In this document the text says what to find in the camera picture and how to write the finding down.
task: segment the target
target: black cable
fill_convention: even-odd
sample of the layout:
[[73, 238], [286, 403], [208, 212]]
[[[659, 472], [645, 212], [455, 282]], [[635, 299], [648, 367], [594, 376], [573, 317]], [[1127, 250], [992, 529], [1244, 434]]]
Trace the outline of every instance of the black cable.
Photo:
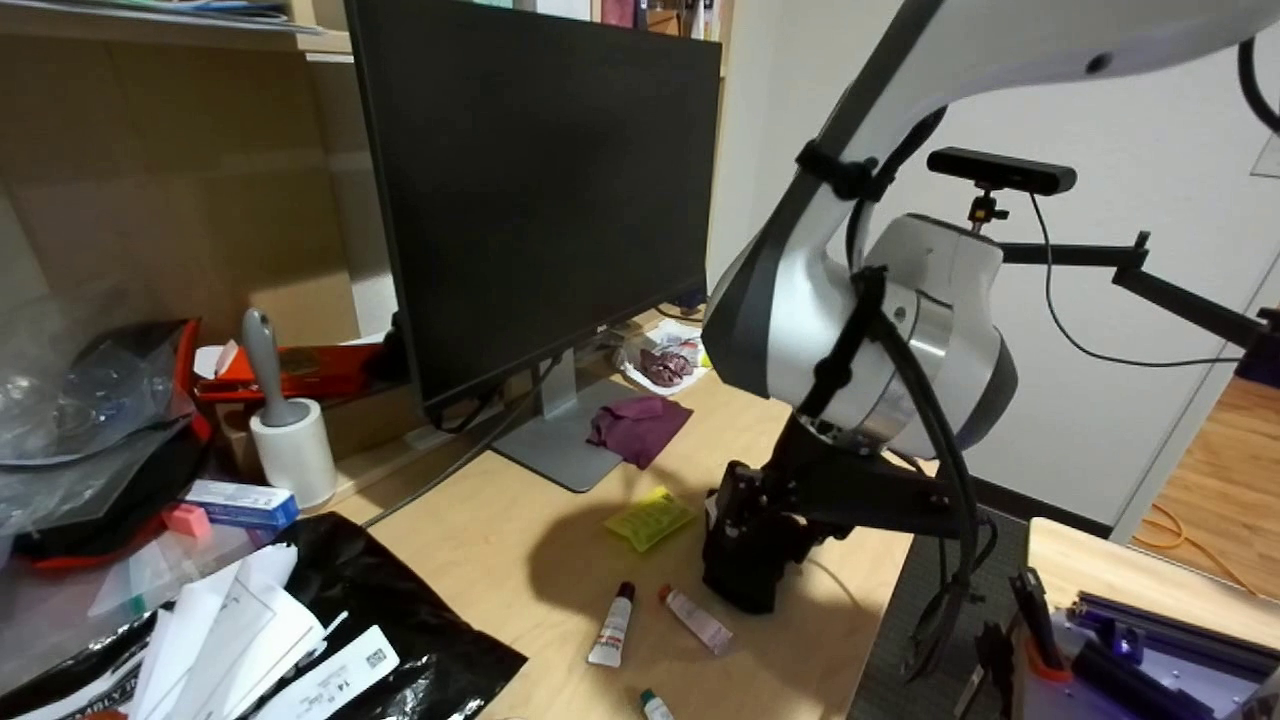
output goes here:
[[1039, 200], [1029, 192], [1033, 200], [1033, 212], [1036, 212], [1036, 222], [1039, 222], [1039, 237], [1044, 237], [1044, 309], [1050, 309], [1050, 320], [1056, 323], [1056, 333], [1079, 350], [1079, 357], [1092, 357], [1092, 361], [1105, 361], [1105, 364], [1124, 364], [1124, 367], [1196, 367], [1196, 364], [1240, 364], [1244, 357], [1186, 357], [1186, 361], [1137, 361], [1137, 357], [1112, 357], [1112, 350], [1097, 350], [1087, 342], [1079, 342], [1065, 317], [1056, 312], [1056, 299], [1053, 299], [1053, 237], [1050, 237], [1050, 222], [1044, 222], [1044, 212], [1039, 212]]
[[979, 524], [988, 529], [988, 539], [986, 539], [986, 549], [975, 552], [971, 570], [979, 570], [979, 568], [992, 559], [995, 539], [1002, 539], [1002, 529], [995, 529], [992, 514], [986, 514]]
[[935, 592], [948, 592], [948, 576], [953, 576], [953, 568], [948, 568], [948, 539], [939, 534], [939, 539], [935, 539]]
[[1240, 74], [1240, 91], [1244, 91], [1244, 105], [1251, 106], [1251, 115], [1259, 122], [1269, 122], [1269, 132], [1280, 134], [1280, 113], [1269, 105], [1263, 86], [1257, 85], [1257, 34], [1248, 34], [1240, 48], [1235, 48], [1235, 74]]
[[908, 657], [908, 676], [925, 676], [933, 672], [933, 663], [939, 658], [939, 648], [953, 641], [955, 620], [968, 602], [968, 583], [975, 570], [975, 494], [971, 494], [971, 477], [966, 469], [966, 453], [955, 447], [955, 432], [948, 427], [948, 415], [921, 367], [921, 361], [913, 357], [908, 340], [893, 327], [887, 317], [878, 317], [872, 323], [872, 340], [883, 349], [883, 357], [893, 361], [893, 367], [900, 370], [918, 415], [925, 424], [930, 445], [935, 447], [939, 458], [939, 481], [948, 481], [955, 489], [955, 520], [962, 520], [962, 568], [953, 570], [953, 580], [946, 583], [946, 592], [935, 592], [930, 601], [930, 608], [921, 610], [918, 628], [913, 628], [913, 657]]

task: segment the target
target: black bracket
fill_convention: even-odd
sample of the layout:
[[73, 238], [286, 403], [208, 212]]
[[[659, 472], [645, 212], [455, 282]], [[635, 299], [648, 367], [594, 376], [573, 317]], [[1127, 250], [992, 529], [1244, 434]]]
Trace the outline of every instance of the black bracket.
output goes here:
[[883, 180], [878, 180], [878, 165], [881, 158], [857, 158], [857, 165], [840, 165], [836, 153], [827, 153], [823, 143], [807, 138], [797, 156], [797, 165], [832, 182], [832, 192], [840, 200], [881, 200], [883, 197]]
[[1002, 245], [1004, 246], [1004, 263], [1086, 263], [1086, 268], [1118, 268], [1112, 282], [1127, 286], [1134, 297], [1235, 342], [1235, 349], [1251, 349], [1257, 340], [1263, 340], [1272, 327], [1234, 312], [1208, 297], [1196, 297], [1180, 282], [1168, 282], [1151, 273], [1144, 273], [1148, 259], [1148, 232], [1137, 237], [1134, 246], [1118, 246], [1118, 245], [1053, 245], [1053, 250], [1044, 245]]

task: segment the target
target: white paper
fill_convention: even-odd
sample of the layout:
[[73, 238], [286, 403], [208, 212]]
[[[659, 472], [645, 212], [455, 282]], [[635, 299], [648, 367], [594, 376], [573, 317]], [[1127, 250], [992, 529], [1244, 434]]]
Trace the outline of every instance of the white paper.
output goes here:
[[227, 717], [290, 672], [277, 663], [315, 648], [323, 628], [286, 592], [292, 568], [296, 549], [270, 544], [187, 583], [156, 620], [132, 717]]
[[354, 704], [363, 689], [385, 679], [400, 663], [385, 628], [360, 630], [347, 648], [330, 657], [319, 669], [290, 685], [257, 720], [330, 720], [345, 704]]
[[156, 615], [144, 672], [140, 672], [137, 695], [130, 704], [130, 717], [140, 717], [140, 720], [172, 717], [172, 704], [176, 704], [176, 695], [180, 695], [180, 689], [206, 648], [206, 636], [208, 636], [217, 610], [225, 608], [225, 601], [237, 583], [240, 565], [227, 565], [227, 568], [187, 583], [176, 594], [176, 608]]
[[286, 592], [286, 565], [243, 565], [176, 706], [193, 720], [231, 720], [301, 657], [323, 643], [319, 620]]

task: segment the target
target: small bottle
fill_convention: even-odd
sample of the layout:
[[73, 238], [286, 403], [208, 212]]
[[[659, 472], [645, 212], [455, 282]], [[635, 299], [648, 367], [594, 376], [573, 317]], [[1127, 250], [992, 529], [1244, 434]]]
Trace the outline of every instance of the small bottle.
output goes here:
[[614, 594], [614, 602], [608, 602], [602, 641], [595, 641], [594, 652], [590, 652], [590, 663], [595, 663], [595, 669], [625, 669], [625, 648], [628, 648], [633, 610], [635, 610], [635, 583], [620, 583], [615, 594]]
[[669, 602], [669, 610], [713, 652], [725, 657], [731, 643], [731, 630], [704, 608], [695, 608], [686, 592], [676, 592], [671, 583], [659, 587], [659, 601]]
[[645, 710], [645, 720], [676, 720], [671, 704], [659, 699], [651, 689], [641, 689], [641, 710]]

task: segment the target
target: plastic bag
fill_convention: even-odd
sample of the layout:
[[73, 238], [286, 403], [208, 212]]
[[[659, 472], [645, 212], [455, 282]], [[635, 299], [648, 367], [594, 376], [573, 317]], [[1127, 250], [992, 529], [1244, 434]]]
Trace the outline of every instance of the plastic bag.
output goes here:
[[462, 620], [363, 529], [342, 514], [315, 514], [296, 524], [286, 539], [301, 549], [290, 592], [309, 602], [319, 622], [347, 610], [330, 648], [345, 648], [368, 622], [379, 622], [400, 652], [400, 669], [356, 695], [342, 717], [480, 717], [480, 706], [526, 669], [519, 652]]
[[167, 424], [172, 342], [132, 350], [102, 340], [66, 376], [40, 367], [35, 350], [0, 357], [0, 469], [77, 465], [125, 434]]
[[[412, 568], [345, 514], [315, 514], [279, 534], [301, 549], [290, 592], [332, 628], [330, 652], [292, 669], [270, 695], [279, 695], [296, 676], [319, 669], [332, 652], [354, 643], [363, 628], [379, 622], [394, 641], [400, 669], [360, 690], [335, 717], [360, 720], [452, 720], [480, 717], [494, 695], [526, 669], [510, 643], [462, 620]], [[0, 717], [43, 706], [81, 689], [105, 689], [90, 706], [130, 699], [137, 672], [119, 672], [147, 643], [151, 615], [114, 630], [53, 672], [0, 695]]]

